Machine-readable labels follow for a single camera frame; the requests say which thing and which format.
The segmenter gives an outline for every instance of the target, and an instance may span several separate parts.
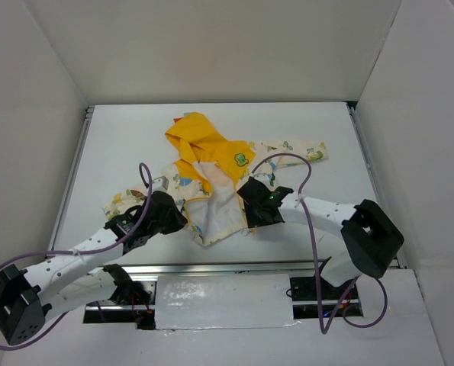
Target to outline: cartoon print fabric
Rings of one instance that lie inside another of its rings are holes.
[[[250,169],[264,158],[283,152],[304,156],[310,162],[328,157],[325,144],[314,141],[228,141],[206,116],[196,112],[175,119],[166,137],[180,158],[161,172],[169,180],[167,193],[188,219],[193,240],[203,246],[247,228],[243,202],[236,192],[247,181]],[[275,157],[256,173],[266,173],[274,189],[279,185],[275,170],[298,164],[302,162],[294,157]],[[146,194],[142,184],[136,185],[117,193],[103,210],[111,219],[140,204]]]

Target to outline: purple cable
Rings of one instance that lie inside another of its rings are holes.
[[[101,318],[101,322],[102,323],[106,323],[105,313],[103,313],[103,309],[101,308],[101,305],[99,304],[99,301],[96,301],[95,304],[96,304],[96,306],[98,308],[99,317]]]
[[[356,285],[358,277],[354,278],[352,280],[352,282],[350,282],[349,286],[345,289],[345,291],[343,292],[342,296],[337,301],[336,306],[333,308],[332,313],[330,314],[330,318],[328,319],[327,325],[325,326],[324,325],[324,308],[323,308],[322,299],[321,299],[321,297],[322,297],[322,295],[321,295],[321,276],[320,276],[320,266],[318,265],[317,240],[315,238],[315,232],[314,232],[314,228],[313,228],[313,222],[311,221],[310,211],[308,210],[308,207],[307,207],[306,203],[304,202],[304,200],[301,199],[301,192],[303,191],[304,186],[306,185],[306,183],[308,182],[308,180],[311,177],[311,164],[303,156],[300,156],[300,155],[297,155],[297,154],[292,154],[290,152],[280,152],[278,154],[273,154],[273,155],[268,156],[267,158],[263,159],[252,170],[251,174],[253,174],[263,163],[267,162],[267,160],[275,158],[276,156],[293,156],[293,157],[295,157],[297,159],[302,160],[308,166],[308,174],[307,174],[306,178],[303,180],[303,182],[300,184],[300,187],[298,188],[298,196],[300,198],[301,206],[303,207],[304,213],[306,215],[306,220],[307,220],[307,223],[308,223],[308,229],[310,230],[311,250],[313,252],[313,263],[314,263],[314,267],[315,267],[315,284],[316,284],[316,288],[317,288],[318,321],[320,323],[321,332],[323,334],[327,334],[328,333],[328,329],[330,328],[330,325],[333,322],[333,318],[335,317],[337,311],[340,308],[340,305],[342,304],[343,300],[347,297],[347,295],[349,294],[350,290],[352,290],[352,288]],[[383,306],[383,310],[381,312],[381,315],[378,317],[378,319],[376,319],[374,322],[372,322],[370,324],[364,324],[364,325],[355,324],[355,323],[350,322],[346,318],[347,310],[350,307],[355,306],[355,304],[351,305],[351,306],[347,307],[346,309],[344,309],[344,311],[343,311],[343,319],[346,321],[346,323],[350,324],[351,326],[355,326],[356,328],[369,328],[371,326],[375,326],[376,324],[378,324],[382,320],[382,318],[385,316],[386,310],[388,309],[388,295],[386,294],[386,290],[385,290],[385,287],[382,284],[382,282],[380,282],[380,280],[377,279],[377,278],[375,278],[375,280],[378,282],[379,286],[381,286],[382,293],[383,293],[383,296],[385,298],[385,304]]]
[[[139,172],[140,172],[140,177],[142,178],[142,181],[143,183],[147,186],[148,185],[148,188],[147,188],[147,197],[150,197],[152,195],[152,184],[149,184],[152,182],[152,174],[150,173],[150,170],[149,170],[149,167],[141,162],[139,165]],[[149,180],[147,183],[144,179],[144,176],[143,176],[143,173],[142,173],[142,169],[145,169],[146,173],[147,173],[147,179]],[[101,248],[101,249],[94,249],[94,250],[83,250],[81,252],[79,252],[80,255],[91,255],[91,254],[99,254],[99,253],[103,253],[103,252],[106,252],[110,249],[113,249],[117,246],[119,246],[120,244],[126,242],[134,233],[135,231],[137,230],[137,228],[141,225],[143,219],[145,218],[145,215],[147,214],[147,211],[149,210],[149,206],[150,206],[150,200],[146,200],[145,202],[145,207],[143,208],[143,211],[142,211],[142,214],[140,215],[137,223],[134,225],[134,227],[132,227],[132,229],[127,233],[127,235],[125,235],[124,237],[122,237],[121,239],[117,240],[116,242],[114,242],[113,244],[109,245],[109,246],[106,246],[104,248]],[[35,256],[45,256],[45,255],[74,255],[74,253],[70,250],[50,250],[50,251],[42,251],[42,252],[30,252],[30,253],[25,253],[25,254],[21,254],[21,255],[17,255],[9,260],[7,260],[6,262],[3,262],[0,264],[0,271],[6,267],[7,265],[10,265],[16,261],[19,261],[20,259],[24,259],[24,258],[29,258],[29,257],[35,257]],[[56,325],[58,322],[60,322],[60,320],[63,319],[63,317],[66,315],[67,313],[64,313],[62,315],[60,315],[55,322],[52,323],[51,326],[49,326],[47,329],[45,329],[43,331],[42,334],[40,334],[39,336],[37,336],[36,338],[22,344],[22,345],[15,345],[15,346],[12,346],[12,347],[8,347],[7,345],[0,345],[0,350],[2,351],[16,351],[18,349],[23,349],[23,348],[26,348],[30,345],[33,345],[34,343],[40,341],[44,336],[46,336]]]

